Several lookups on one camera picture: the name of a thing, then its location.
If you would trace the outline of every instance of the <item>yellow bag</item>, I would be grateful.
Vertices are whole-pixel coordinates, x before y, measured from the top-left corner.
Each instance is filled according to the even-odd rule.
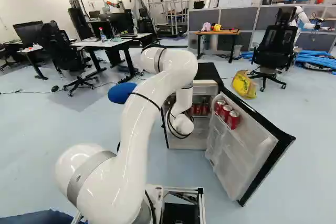
[[[247,76],[248,70],[240,70],[236,73],[232,81],[232,87],[245,99],[257,97],[257,85]]]

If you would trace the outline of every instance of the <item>water bottle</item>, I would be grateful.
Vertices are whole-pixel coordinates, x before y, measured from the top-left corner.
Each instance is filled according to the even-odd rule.
[[[99,27],[99,30],[100,30],[99,35],[100,35],[100,38],[101,38],[101,42],[105,42],[105,41],[107,41],[107,37],[106,37],[106,35],[103,33],[103,28],[102,28],[102,27]]]

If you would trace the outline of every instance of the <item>soda can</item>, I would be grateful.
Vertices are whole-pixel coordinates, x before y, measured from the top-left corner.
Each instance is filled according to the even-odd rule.
[[[190,109],[189,109],[189,115],[193,115],[194,111],[195,111],[195,105],[192,104],[191,107],[190,107]]]
[[[226,104],[226,102],[224,100],[218,100],[215,103],[215,112],[217,113],[217,115],[220,115],[222,107]]]
[[[195,104],[194,115],[201,115],[201,105]]]
[[[240,123],[240,115],[237,111],[231,110],[227,119],[227,124],[231,130],[234,130]]]
[[[224,120],[224,122],[227,122],[231,110],[232,107],[228,104],[222,107],[221,118]]]
[[[203,103],[202,106],[202,115],[208,115],[209,114],[209,104]]]

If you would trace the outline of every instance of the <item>open fridge door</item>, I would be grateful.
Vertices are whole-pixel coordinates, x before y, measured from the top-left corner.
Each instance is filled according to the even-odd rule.
[[[221,113],[215,112],[219,100],[239,113],[240,122],[234,130]],[[278,129],[225,87],[213,99],[205,156],[229,198],[241,206],[294,140],[295,137]]]

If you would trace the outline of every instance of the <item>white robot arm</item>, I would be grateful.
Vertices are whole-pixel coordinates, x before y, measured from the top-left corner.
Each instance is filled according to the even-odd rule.
[[[323,19],[317,19],[316,24],[312,24],[309,20],[309,18],[307,17],[307,15],[305,14],[305,12],[303,11],[303,9],[300,6],[296,6],[296,14],[298,15],[299,20],[301,20],[303,22],[303,28],[305,29],[311,29],[311,30],[325,30],[325,31],[333,31],[335,30],[332,27],[324,27],[321,26]],[[297,22],[294,20],[292,20],[291,22],[289,22],[290,26],[297,26]],[[301,29],[299,28],[296,34],[296,38],[295,38],[295,43],[298,40],[299,36],[301,34]]]
[[[81,144],[65,151],[56,164],[59,189],[93,224],[139,223],[148,207],[144,198],[149,136],[160,107],[174,91],[172,123],[184,134],[193,129],[180,113],[192,105],[196,57],[184,50],[149,48],[141,55],[141,65],[157,74],[139,84],[125,103],[118,155],[96,144]]]

